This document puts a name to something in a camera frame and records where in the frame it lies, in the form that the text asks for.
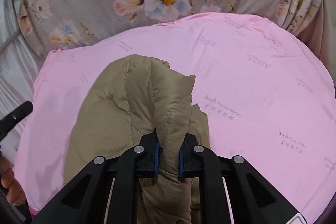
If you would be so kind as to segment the person's left hand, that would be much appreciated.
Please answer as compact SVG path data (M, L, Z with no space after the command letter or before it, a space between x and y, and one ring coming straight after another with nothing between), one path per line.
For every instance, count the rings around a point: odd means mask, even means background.
M3 172L1 178L1 185L8 190L6 199L14 206L21 206L26 201L26 195L21 185L14 176L9 160L1 156L1 171Z

